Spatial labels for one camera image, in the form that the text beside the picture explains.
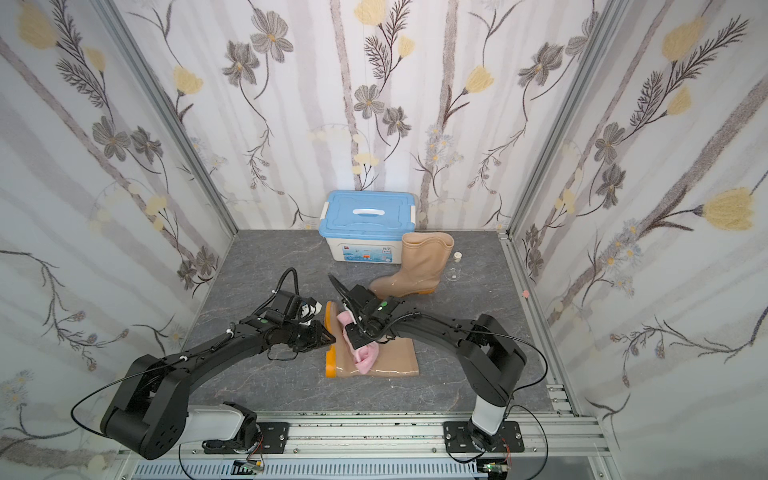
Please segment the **pink cleaning cloth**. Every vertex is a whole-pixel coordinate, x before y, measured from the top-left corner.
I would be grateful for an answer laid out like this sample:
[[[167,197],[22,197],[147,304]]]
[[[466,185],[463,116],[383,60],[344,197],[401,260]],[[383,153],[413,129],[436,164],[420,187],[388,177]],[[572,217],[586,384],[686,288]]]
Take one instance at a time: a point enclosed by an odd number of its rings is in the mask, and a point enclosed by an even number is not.
[[[351,337],[346,331],[347,326],[349,325],[352,325],[353,327],[356,326],[353,319],[353,315],[350,311],[344,310],[341,313],[339,313],[337,315],[337,321],[341,326],[342,335],[345,339],[345,342],[354,360],[355,369],[360,375],[368,374],[372,370],[376,360],[378,359],[378,356],[380,353],[379,344],[376,342],[373,342],[373,343],[364,345],[360,348],[356,348],[353,346],[351,342]]]

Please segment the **tan rubber boot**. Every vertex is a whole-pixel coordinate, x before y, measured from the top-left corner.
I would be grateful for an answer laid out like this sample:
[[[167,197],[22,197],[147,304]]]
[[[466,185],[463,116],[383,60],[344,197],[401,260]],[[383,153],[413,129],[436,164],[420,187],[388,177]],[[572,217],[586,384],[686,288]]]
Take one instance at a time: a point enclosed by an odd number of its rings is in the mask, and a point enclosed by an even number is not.
[[[381,300],[433,293],[455,245],[444,232],[410,232],[402,237],[401,268],[371,282],[369,289]]]
[[[325,357],[326,378],[413,377],[420,374],[413,341],[396,338],[387,343],[374,341],[354,349],[347,337],[346,326],[353,325],[352,315],[342,311],[336,302],[326,304],[325,328],[335,337]]]

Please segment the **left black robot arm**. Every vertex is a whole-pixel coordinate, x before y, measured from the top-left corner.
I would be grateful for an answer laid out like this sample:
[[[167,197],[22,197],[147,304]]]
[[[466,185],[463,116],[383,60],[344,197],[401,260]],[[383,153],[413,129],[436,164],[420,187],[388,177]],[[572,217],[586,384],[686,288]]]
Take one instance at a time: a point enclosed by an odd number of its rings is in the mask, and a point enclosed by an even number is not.
[[[249,316],[198,346],[163,358],[144,355],[114,381],[117,391],[96,433],[146,460],[183,443],[213,454],[253,450],[263,433],[252,410],[234,402],[193,406],[190,396],[208,380],[248,358],[285,345],[295,354],[334,343],[313,298],[277,291]]]

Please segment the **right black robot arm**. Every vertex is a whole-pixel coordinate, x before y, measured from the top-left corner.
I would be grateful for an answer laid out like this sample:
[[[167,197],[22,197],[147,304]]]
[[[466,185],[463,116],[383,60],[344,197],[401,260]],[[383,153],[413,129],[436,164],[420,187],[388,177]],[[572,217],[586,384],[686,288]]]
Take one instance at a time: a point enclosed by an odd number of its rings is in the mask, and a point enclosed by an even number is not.
[[[406,338],[453,354],[476,394],[467,425],[474,447],[490,452],[501,442],[507,409],[517,391],[528,360],[524,342],[504,329],[494,317],[457,319],[429,313],[399,297],[378,298],[362,285],[334,288],[352,314],[345,332],[353,347]]]

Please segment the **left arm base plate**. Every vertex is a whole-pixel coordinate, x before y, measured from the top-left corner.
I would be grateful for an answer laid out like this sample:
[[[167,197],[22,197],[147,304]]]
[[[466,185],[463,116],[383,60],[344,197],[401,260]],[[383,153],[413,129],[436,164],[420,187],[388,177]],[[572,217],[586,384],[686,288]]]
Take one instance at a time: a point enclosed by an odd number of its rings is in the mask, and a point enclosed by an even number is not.
[[[288,422],[260,422],[246,425],[230,440],[206,440],[206,454],[283,454],[289,438]]]

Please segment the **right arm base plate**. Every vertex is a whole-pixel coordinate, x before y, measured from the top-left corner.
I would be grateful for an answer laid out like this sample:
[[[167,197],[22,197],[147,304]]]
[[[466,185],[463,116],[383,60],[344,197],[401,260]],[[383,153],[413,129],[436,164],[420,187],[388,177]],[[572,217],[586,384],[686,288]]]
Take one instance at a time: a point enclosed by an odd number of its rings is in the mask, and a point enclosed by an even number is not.
[[[519,424],[504,421],[495,434],[488,434],[471,421],[446,421],[442,424],[446,451],[451,454],[466,453],[522,453],[524,440]]]

